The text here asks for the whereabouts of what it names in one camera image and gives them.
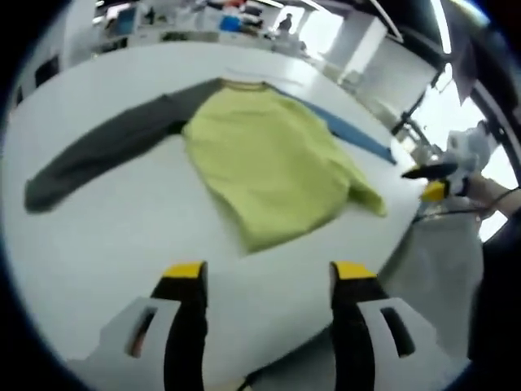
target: person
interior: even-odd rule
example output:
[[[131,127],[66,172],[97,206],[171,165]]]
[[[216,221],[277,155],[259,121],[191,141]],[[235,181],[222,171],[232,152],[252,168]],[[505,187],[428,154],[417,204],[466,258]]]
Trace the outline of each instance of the person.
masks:
[[[484,275],[475,297],[468,357],[472,364],[450,389],[478,389],[494,374],[508,371],[504,364],[515,354],[518,338],[517,289],[521,253],[521,190],[509,191],[492,179],[472,174],[467,196],[480,204],[493,205],[507,223],[483,245]]]
[[[289,32],[293,23],[291,22],[292,14],[286,14],[286,19],[278,24],[278,31]]]

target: yellow part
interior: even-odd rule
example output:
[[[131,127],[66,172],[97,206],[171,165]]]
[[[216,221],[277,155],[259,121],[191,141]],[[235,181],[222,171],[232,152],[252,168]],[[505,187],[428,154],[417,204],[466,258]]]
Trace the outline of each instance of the yellow part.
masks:
[[[268,86],[233,84],[210,97],[183,134],[192,162],[239,223],[248,250],[309,233],[338,216],[349,199],[386,215],[383,199],[325,121]]]
[[[422,193],[422,200],[427,202],[441,201],[445,198],[445,186],[443,182],[430,182]]]
[[[196,279],[204,262],[186,263],[169,267],[161,276],[164,279]]]
[[[376,274],[366,269],[361,263],[354,262],[333,262],[338,273],[339,279],[370,279],[375,278]]]

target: cable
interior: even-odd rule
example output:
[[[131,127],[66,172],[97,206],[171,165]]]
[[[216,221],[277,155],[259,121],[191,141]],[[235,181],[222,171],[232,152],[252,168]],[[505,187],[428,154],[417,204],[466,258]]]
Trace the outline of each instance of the cable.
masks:
[[[417,216],[413,220],[413,224],[416,222],[420,222],[422,220],[425,220],[429,217],[438,217],[438,216],[448,216],[451,214],[465,214],[465,213],[488,213],[492,211],[497,204],[501,202],[505,197],[512,194],[514,191],[519,190],[519,187],[516,187],[514,189],[510,189],[508,191],[505,191],[503,194],[501,194],[499,197],[497,197],[493,202],[490,203],[489,206],[485,208],[473,208],[473,209],[461,209],[461,210],[448,210],[446,212],[439,212],[439,213],[432,213],[432,214],[423,214],[422,216]]]

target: person in background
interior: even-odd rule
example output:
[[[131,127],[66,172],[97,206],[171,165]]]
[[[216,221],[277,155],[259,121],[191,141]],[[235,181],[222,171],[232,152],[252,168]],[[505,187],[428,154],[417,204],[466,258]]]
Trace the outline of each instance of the person in background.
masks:
[[[277,30],[289,33],[291,26],[293,25],[293,23],[291,22],[292,17],[292,14],[286,14],[286,19],[278,24]]]

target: white table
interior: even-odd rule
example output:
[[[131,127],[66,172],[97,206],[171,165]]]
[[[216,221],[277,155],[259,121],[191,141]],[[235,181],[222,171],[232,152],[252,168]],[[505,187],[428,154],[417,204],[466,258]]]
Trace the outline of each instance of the white table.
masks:
[[[386,218],[355,204],[290,243],[244,255],[172,137],[69,196],[51,213],[28,215],[24,186],[66,146],[159,94],[214,77],[267,81],[352,122],[391,136],[359,103],[298,59],[205,43],[165,43],[113,52],[60,73],[15,111],[2,164],[3,226],[15,285],[61,358],[85,357],[100,328],[137,296],[148,296],[173,263],[209,262],[209,333],[204,379],[239,378],[282,357],[331,321],[328,263],[379,271],[418,207],[422,184],[400,179],[412,164],[392,142],[391,166],[339,144],[387,203]]]

